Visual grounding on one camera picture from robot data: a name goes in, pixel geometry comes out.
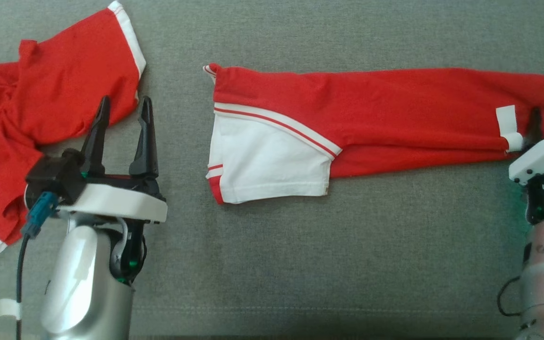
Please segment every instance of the red garment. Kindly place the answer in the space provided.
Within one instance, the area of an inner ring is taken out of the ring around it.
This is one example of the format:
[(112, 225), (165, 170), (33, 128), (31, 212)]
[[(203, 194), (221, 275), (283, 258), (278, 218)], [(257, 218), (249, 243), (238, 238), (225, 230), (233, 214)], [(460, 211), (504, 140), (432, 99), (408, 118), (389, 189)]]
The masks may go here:
[[(324, 195), (328, 177), (508, 159), (521, 150), (534, 107), (542, 113), (544, 135), (544, 75), (461, 68), (306, 75), (217, 64), (204, 69), (215, 83), (207, 178), (219, 203)], [(301, 161), (279, 166), (300, 146), (265, 142), (278, 136), (263, 125), (328, 161), (299, 149)], [(262, 130), (248, 135), (246, 129)]]
[(23, 40), (19, 60), (0, 64), (0, 251), (20, 238), (36, 147), (86, 133), (104, 95), (110, 123), (130, 114), (144, 67), (116, 1), (47, 41)]

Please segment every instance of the seam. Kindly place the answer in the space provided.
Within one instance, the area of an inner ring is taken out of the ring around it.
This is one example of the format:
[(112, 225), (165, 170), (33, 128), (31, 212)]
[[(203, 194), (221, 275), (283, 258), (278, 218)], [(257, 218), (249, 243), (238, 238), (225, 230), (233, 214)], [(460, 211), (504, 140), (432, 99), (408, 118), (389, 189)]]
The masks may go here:
[(299, 185), (326, 185), (328, 181), (322, 182), (292, 182), (292, 183), (273, 183), (273, 184), (260, 184), (260, 185), (249, 185), (248, 187), (231, 187), (233, 190), (242, 190), (242, 189), (259, 189), (266, 187), (295, 187)]
[(242, 115), (242, 116), (248, 116), (248, 117), (253, 117), (253, 118), (258, 118), (258, 119), (263, 119), (263, 120), (267, 120), (268, 122), (270, 123), (274, 123), (276, 125), (279, 125), (285, 129), (289, 129), (291, 131), (293, 131), (294, 133), (302, 136), (303, 138), (305, 138), (306, 140), (308, 140), (309, 142), (311, 142), (312, 144), (318, 146), (320, 149), (323, 149), (324, 152), (328, 153), (328, 155), (330, 155), (333, 159), (335, 157), (337, 157), (337, 154), (334, 153), (333, 151), (331, 151), (329, 148), (327, 148), (326, 146), (324, 146), (323, 144), (321, 144), (320, 142), (317, 142), (316, 140), (314, 140), (312, 137), (308, 136), (307, 134), (303, 133), (302, 131), (296, 129), (295, 127), (292, 127), (290, 126), (289, 124), (285, 124), (283, 122), (279, 122), (278, 120), (275, 120), (275, 119), (272, 119), (270, 117), (266, 117), (266, 116), (262, 116), (261, 114), (255, 114), (255, 113), (249, 113), (249, 112), (241, 112), (239, 110), (227, 110), (227, 109), (221, 109), (221, 108), (214, 108), (214, 112), (215, 111), (218, 111), (218, 112), (223, 112), (223, 113), (226, 113), (226, 114), (237, 114), (237, 115)]
[(146, 65), (144, 54), (142, 53), (142, 49), (140, 48), (140, 44), (138, 43), (136, 33), (131, 24), (129, 16), (127, 15), (127, 12), (125, 12), (125, 7), (123, 7), (123, 5), (119, 4), (118, 2), (116, 3), (118, 7), (116, 7), (114, 10), (112, 10), (111, 8), (109, 9), (110, 12), (114, 15), (117, 24), (119, 25), (119, 28), (123, 33), (123, 39), (125, 39), (127, 47), (131, 52), (132, 58), (136, 63), (136, 68), (138, 70), (138, 79), (140, 79)]

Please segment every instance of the cable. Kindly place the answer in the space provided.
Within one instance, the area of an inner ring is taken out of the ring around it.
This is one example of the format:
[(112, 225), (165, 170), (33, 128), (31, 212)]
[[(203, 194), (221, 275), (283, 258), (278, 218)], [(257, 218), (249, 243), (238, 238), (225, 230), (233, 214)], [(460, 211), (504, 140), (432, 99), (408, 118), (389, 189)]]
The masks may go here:
[(129, 227), (127, 226), (127, 222), (125, 222), (125, 220), (121, 217), (117, 217), (117, 222), (119, 222), (119, 224), (121, 224), (121, 226), (123, 227), (123, 238), (112, 249), (112, 256), (115, 259), (115, 262), (120, 263), (121, 256), (123, 256), (123, 250), (125, 250), (125, 246), (127, 245)]
[(503, 287), (501, 287), (501, 290), (499, 290), (499, 294), (497, 295), (497, 308), (499, 308), (499, 313), (501, 313), (501, 315), (503, 316), (520, 316), (522, 314), (521, 312), (507, 313), (505, 312), (505, 310), (503, 310), (503, 306), (501, 305), (501, 296), (503, 295), (503, 293), (505, 293), (507, 287), (509, 287), (510, 284), (516, 282), (517, 280), (520, 280), (520, 276), (509, 279), (507, 282), (505, 282), (505, 284), (503, 284)]
[(142, 236), (142, 245), (144, 246), (144, 254), (142, 254), (142, 265), (144, 264), (144, 260), (146, 260), (146, 253), (148, 252), (148, 248), (146, 247), (146, 237)]
[[(54, 213), (58, 206), (58, 196), (53, 192), (44, 191), (41, 193), (37, 202), (28, 211), (26, 215), (26, 224), (21, 229), (22, 244), (18, 254), (18, 267), (16, 271), (16, 302), (22, 310), (22, 267), (24, 267), (24, 254), (29, 239), (37, 237), (41, 231), (41, 226), (45, 220)], [(16, 321), (16, 340), (22, 338), (22, 317)]]
[[(16, 302), (22, 303), (22, 267), (24, 265), (24, 253), (26, 253), (26, 244), (30, 239), (29, 235), (24, 235), (22, 244), (20, 245), (20, 254), (18, 254), (18, 268), (16, 271)], [(16, 340), (21, 340), (22, 337), (22, 318), (16, 320)]]

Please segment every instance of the pant leg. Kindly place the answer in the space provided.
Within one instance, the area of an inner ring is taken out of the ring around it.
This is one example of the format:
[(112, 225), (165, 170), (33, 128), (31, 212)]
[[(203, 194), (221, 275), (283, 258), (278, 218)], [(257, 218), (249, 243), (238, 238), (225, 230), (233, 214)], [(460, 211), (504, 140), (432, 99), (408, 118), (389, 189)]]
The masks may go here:
[(22, 41), (19, 61), (0, 65), (0, 251), (20, 237), (36, 147), (86, 132), (104, 95), (111, 123), (130, 114), (144, 66), (118, 2), (47, 41)]
[[(534, 107), (541, 110), (544, 134), (544, 75), (458, 68), (297, 75), (216, 64), (205, 71), (214, 78), (217, 117), (250, 122), (244, 129), (267, 125), (293, 136), (337, 162), (329, 164), (330, 176), (508, 159), (508, 152), (522, 148)], [(235, 145), (220, 159), (232, 156), (240, 167), (223, 164), (217, 189), (224, 202), (239, 203), (225, 198), (236, 196), (237, 190), (282, 187), (298, 177), (307, 182), (306, 165), (327, 166), (310, 155), (302, 157), (302, 172), (293, 161), (283, 167), (284, 159), (293, 160), (295, 146), (280, 148), (270, 134), (233, 131), (233, 136), (220, 139)], [(342, 157), (344, 149), (350, 151)], [(255, 153), (258, 157), (236, 161), (237, 154)], [(233, 175), (248, 168), (257, 169), (248, 180)], [(322, 185), (320, 174), (316, 172), (312, 182)], [(272, 191), (251, 198), (269, 194)], [(274, 196), (281, 195), (311, 193), (274, 191)]]

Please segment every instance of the gray fabric surface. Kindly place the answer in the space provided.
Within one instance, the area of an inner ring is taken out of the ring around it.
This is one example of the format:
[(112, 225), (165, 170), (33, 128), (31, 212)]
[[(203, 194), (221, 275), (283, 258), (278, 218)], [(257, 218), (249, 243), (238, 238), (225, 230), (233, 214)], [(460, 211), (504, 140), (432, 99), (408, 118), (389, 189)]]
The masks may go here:
[[(525, 231), (508, 163), (333, 180), (330, 195), (217, 206), (206, 172), (212, 84), (201, 66), (261, 71), (469, 67), (544, 73), (544, 1), (125, 0), (155, 107), (168, 222), (149, 226), (134, 334), (366, 333), (511, 336), (495, 295), (520, 270)], [(107, 0), (0, 0), (0, 62)], [(104, 161), (126, 172), (136, 115), (107, 134)], [(48, 147), (58, 153), (80, 140)], [(28, 246), (26, 329), (65, 228)], [(0, 255), (13, 297), (18, 245)], [(506, 308), (518, 309), (514, 289)], [(0, 328), (13, 322), (2, 321)]]

